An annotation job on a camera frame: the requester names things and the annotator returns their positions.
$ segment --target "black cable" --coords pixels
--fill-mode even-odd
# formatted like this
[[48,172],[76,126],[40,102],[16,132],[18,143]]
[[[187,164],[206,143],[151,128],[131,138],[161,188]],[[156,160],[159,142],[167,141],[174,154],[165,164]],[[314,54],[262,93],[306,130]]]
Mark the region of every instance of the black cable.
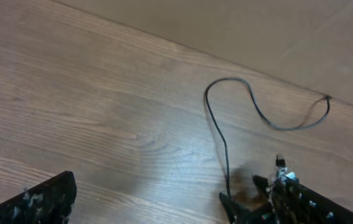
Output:
[[258,114],[260,115],[260,117],[262,118],[262,120],[268,124],[269,126],[271,126],[272,128],[279,130],[279,131],[296,131],[296,130],[303,130],[303,129],[307,129],[307,128],[312,128],[316,125],[318,125],[319,123],[321,123],[322,121],[324,121],[324,119],[326,119],[328,112],[330,112],[330,99],[331,96],[326,96],[325,99],[327,100],[327,111],[325,112],[325,114],[323,115],[323,117],[321,117],[318,121],[312,123],[312,124],[308,124],[305,126],[296,126],[296,127],[292,127],[292,128],[284,128],[284,127],[280,127],[278,125],[276,125],[275,123],[271,122],[265,115],[263,115],[262,111],[259,109],[258,104],[257,104],[257,100],[255,99],[255,95],[252,92],[252,88],[250,86],[250,84],[242,79],[242,78],[221,78],[218,80],[213,81],[211,84],[209,84],[209,86],[205,89],[204,92],[204,97],[205,97],[205,101],[207,103],[207,107],[208,107],[208,111],[211,115],[212,121],[215,124],[216,130],[218,131],[220,137],[222,138],[222,141],[224,142],[224,146],[225,146],[225,158],[226,158],[226,190],[227,190],[227,195],[229,198],[232,198],[231,194],[230,194],[230,171],[229,171],[229,164],[228,164],[228,150],[227,150],[227,143],[226,143],[226,139],[223,135],[223,133],[221,132],[218,123],[216,122],[214,113],[212,112],[212,109],[209,105],[209,100],[208,100],[208,91],[209,89],[214,86],[216,83],[218,82],[222,82],[222,81],[238,81],[240,83],[243,83],[247,88],[248,91],[250,92],[251,95],[251,99],[252,102],[255,106],[255,109],[257,109]]

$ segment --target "beige surface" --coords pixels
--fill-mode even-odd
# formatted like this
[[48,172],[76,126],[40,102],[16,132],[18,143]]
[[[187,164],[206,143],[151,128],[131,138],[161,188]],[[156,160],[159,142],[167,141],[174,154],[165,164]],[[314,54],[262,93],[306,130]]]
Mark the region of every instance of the beige surface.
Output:
[[353,1],[58,1],[353,104]]
[[[283,126],[324,113],[322,95],[47,0],[0,0],[0,203],[64,171],[71,223],[220,223],[224,149],[203,106],[217,78],[247,79]],[[258,205],[251,175],[282,153],[301,182],[353,211],[353,106],[321,125],[270,129],[244,87],[210,101],[228,141],[232,194]]]

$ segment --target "curved cable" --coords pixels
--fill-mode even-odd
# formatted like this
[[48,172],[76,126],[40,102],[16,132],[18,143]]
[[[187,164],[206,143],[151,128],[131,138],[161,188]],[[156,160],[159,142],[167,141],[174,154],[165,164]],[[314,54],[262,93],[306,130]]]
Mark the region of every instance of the curved cable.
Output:
[[208,107],[208,111],[211,115],[212,121],[214,122],[214,125],[216,127],[216,130],[218,131],[220,137],[222,138],[222,141],[224,142],[224,147],[225,147],[225,159],[226,159],[226,190],[227,190],[227,196],[229,198],[231,198],[231,194],[230,194],[230,169],[229,169],[229,164],[228,164],[228,150],[227,150],[227,143],[226,143],[226,139],[222,133],[222,131],[220,130],[218,123],[216,122],[214,113],[212,112],[212,109],[209,105],[209,100],[208,100],[208,91],[211,89],[212,86],[214,86],[216,83],[218,82],[222,82],[222,81],[238,81],[240,83],[243,83],[245,85],[245,87],[248,89],[248,91],[250,92],[251,95],[251,99],[252,102],[255,106],[255,109],[257,109],[257,112],[259,114],[259,116],[261,117],[261,119],[269,126],[271,126],[272,128],[279,130],[279,131],[297,131],[297,130],[303,130],[303,129],[307,129],[307,128],[312,128],[316,125],[318,125],[319,123],[323,122],[324,119],[326,119],[328,113],[330,112],[330,99],[331,96],[326,95],[325,99],[327,100],[327,110],[325,112],[325,114],[316,122],[312,123],[312,124],[308,124],[305,126],[296,126],[296,127],[292,127],[292,128],[284,128],[284,127],[280,127],[277,124],[271,122],[263,113],[262,111],[259,109],[259,106],[257,104],[257,100],[255,99],[255,95],[253,94],[252,88],[250,86],[250,84],[242,79],[242,78],[220,78],[218,80],[213,81],[211,84],[208,85],[208,87],[205,89],[204,92],[204,97],[205,97],[205,102],[207,103],[207,107]]

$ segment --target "wood grain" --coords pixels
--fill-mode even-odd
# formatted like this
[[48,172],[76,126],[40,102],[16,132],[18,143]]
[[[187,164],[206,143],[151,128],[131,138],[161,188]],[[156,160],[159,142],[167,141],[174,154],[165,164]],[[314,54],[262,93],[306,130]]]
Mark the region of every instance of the wood grain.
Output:
[[[72,223],[225,222],[224,152],[203,104],[216,78],[247,79],[279,124],[319,118],[322,96],[47,0],[0,1],[0,202],[63,170],[78,186]],[[232,193],[255,207],[250,176],[276,153],[302,183],[353,210],[353,106],[278,132],[247,91],[210,91],[230,145]]]

